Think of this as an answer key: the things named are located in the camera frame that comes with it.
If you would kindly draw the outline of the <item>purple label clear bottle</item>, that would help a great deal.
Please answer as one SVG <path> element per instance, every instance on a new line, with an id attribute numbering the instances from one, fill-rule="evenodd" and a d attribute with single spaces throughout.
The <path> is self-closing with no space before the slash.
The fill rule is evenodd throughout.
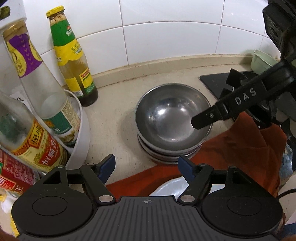
<path id="1" fill-rule="evenodd" d="M 25 21 L 17 21 L 6 28 L 3 38 L 36 114 L 61 142 L 74 147 L 80 128 L 79 115 L 34 48 Z"/>

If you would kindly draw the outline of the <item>white condiment tray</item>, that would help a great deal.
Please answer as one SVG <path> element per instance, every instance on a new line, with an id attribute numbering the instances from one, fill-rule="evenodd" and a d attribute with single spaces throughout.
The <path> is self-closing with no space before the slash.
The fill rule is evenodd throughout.
<path id="1" fill-rule="evenodd" d="M 66 89 L 64 91 L 67 93 L 68 96 L 71 96 L 75 99 L 80 109 L 80 129 L 76 140 L 76 144 L 74 148 L 65 147 L 68 150 L 68 152 L 71 153 L 70 158 L 66 164 L 66 169 L 79 169 L 79 167 L 86 162 L 86 158 L 88 155 L 90 145 L 89 120 L 84 108 L 82 107 L 80 101 L 75 96 L 75 94 Z"/>

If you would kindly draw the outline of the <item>stacked steel bowls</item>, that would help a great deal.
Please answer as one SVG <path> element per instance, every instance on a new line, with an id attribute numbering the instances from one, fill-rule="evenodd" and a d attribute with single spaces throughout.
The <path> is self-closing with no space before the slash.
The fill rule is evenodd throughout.
<path id="1" fill-rule="evenodd" d="M 190 133 L 155 135 L 148 138 L 137 134 L 142 150 L 154 161 L 164 164 L 176 164 L 179 156 L 193 158 L 208 138 L 210 130 L 194 130 Z"/>

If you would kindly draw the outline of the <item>yellow cap sauce bottle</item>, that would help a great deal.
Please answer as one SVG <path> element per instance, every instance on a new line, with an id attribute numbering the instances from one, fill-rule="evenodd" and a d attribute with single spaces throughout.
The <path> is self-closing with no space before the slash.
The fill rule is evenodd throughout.
<path id="1" fill-rule="evenodd" d="M 82 106 L 90 106 L 98 99 L 97 87 L 88 67 L 86 56 L 64 14 L 58 6 L 46 13 L 57 64 L 71 92 Z"/>

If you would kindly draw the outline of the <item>red label soy sauce bottle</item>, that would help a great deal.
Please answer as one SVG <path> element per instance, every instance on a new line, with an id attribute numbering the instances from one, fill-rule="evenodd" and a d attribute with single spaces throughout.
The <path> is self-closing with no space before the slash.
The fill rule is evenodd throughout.
<path id="1" fill-rule="evenodd" d="M 24 194 L 40 180 L 38 172 L 1 150 L 1 183 L 2 189 L 16 195 Z"/>

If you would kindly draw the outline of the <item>orange cloth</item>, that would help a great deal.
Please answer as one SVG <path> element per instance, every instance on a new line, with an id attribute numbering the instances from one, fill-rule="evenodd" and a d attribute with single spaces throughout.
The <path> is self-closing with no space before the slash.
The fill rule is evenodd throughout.
<path id="1" fill-rule="evenodd" d="M 279 126 L 272 124 L 260 130 L 253 119 L 242 112 L 229 130 L 204 142 L 191 160 L 195 164 L 208 164 L 217 170 L 236 166 L 276 196 L 286 143 L 287 136 Z M 107 188 L 116 198 L 148 196 L 165 182 L 180 176 L 177 166 L 158 165 L 109 184 Z"/>

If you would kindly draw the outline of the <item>white floral plate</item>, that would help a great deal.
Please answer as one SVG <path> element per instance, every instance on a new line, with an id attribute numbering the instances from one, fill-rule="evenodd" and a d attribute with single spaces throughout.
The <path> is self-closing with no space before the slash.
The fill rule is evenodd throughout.
<path id="1" fill-rule="evenodd" d="M 149 196 L 174 196 L 177 200 L 188 186 L 189 184 L 184 177 L 175 178 L 159 186 Z"/>

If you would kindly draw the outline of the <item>clear bottle yellow label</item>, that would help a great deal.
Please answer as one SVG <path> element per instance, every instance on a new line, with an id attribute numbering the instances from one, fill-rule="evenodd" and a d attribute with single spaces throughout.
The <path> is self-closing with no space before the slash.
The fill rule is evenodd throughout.
<path id="1" fill-rule="evenodd" d="M 20 101 L 1 92 L 1 146 L 41 172 L 65 166 L 68 151 Z"/>

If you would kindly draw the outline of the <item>pale green cup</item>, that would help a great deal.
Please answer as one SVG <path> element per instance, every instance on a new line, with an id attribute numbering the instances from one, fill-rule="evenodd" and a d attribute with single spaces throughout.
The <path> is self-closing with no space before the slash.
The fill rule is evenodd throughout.
<path id="1" fill-rule="evenodd" d="M 251 61 L 251 69 L 256 74 L 261 74 L 276 65 L 279 60 L 274 59 L 269 54 L 266 54 L 260 50 L 253 51 L 253 57 Z"/>

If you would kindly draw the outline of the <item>steel bowl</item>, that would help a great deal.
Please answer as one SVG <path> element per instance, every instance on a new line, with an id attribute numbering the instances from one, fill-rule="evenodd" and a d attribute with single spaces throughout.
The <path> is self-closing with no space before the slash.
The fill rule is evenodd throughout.
<path id="1" fill-rule="evenodd" d="M 190 133 L 193 116 L 210 107 L 208 99 L 198 90 L 184 84 L 163 84 L 149 90 L 135 108 L 137 134 L 144 138 L 173 133 Z M 206 126 L 200 130 L 210 130 Z"/>

